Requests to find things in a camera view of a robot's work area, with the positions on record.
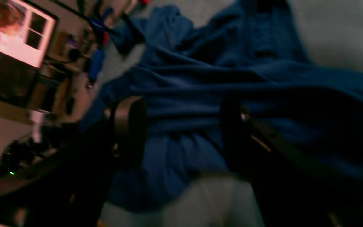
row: photo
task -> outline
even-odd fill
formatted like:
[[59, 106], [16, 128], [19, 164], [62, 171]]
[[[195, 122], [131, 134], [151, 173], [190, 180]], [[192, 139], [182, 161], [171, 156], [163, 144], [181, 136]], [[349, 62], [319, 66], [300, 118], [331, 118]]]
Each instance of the photo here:
[[0, 0], [0, 32], [8, 36], [20, 36], [26, 10], [12, 0]]
[[26, 44], [35, 49], [39, 49], [41, 40], [42, 40], [41, 35], [37, 34], [36, 32], [29, 31], [29, 34], [27, 35]]
[[39, 14], [32, 13], [32, 22], [30, 23], [30, 29], [43, 34], [44, 27], [46, 26], [47, 20]]

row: red object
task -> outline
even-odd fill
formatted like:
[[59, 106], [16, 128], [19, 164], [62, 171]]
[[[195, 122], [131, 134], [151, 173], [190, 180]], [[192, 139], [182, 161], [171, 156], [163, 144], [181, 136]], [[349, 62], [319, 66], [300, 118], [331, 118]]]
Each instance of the red object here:
[[141, 4], [149, 4], [149, 0], [139, 0]]
[[103, 46], [107, 45], [107, 42], [109, 39], [110, 39], [110, 36], [108, 36], [108, 33], [105, 32], [105, 37], [103, 38]]

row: blue cloth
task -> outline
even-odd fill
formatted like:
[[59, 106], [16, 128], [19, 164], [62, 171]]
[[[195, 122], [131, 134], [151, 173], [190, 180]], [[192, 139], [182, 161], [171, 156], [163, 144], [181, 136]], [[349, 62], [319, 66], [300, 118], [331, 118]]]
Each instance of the blue cloth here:
[[102, 49], [97, 49], [92, 55], [92, 63], [88, 72], [88, 79], [95, 82], [98, 79], [99, 73], [102, 70], [103, 61], [105, 60], [105, 52]]
[[146, 50], [102, 87], [81, 129], [101, 119], [111, 101], [142, 95], [150, 139], [142, 170], [118, 173], [108, 201], [152, 208], [179, 196], [197, 172], [227, 171], [219, 154], [222, 99], [245, 103], [318, 161], [363, 178], [363, 74], [315, 66], [286, 1], [269, 2], [236, 2], [199, 29], [173, 6], [117, 29], [112, 40], [120, 53], [139, 42]]

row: person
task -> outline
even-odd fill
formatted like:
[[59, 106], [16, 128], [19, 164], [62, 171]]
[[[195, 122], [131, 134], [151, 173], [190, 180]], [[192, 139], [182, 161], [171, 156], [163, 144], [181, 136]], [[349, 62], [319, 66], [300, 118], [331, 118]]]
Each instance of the person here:
[[17, 35], [23, 26], [25, 13], [9, 2], [0, 1], [0, 32]]

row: monitor screen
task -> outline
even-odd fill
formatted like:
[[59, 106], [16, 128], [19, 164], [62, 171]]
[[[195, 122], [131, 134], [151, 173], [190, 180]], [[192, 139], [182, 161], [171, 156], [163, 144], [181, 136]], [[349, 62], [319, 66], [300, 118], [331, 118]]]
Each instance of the monitor screen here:
[[0, 100], [24, 107], [57, 19], [24, 0], [0, 0]]

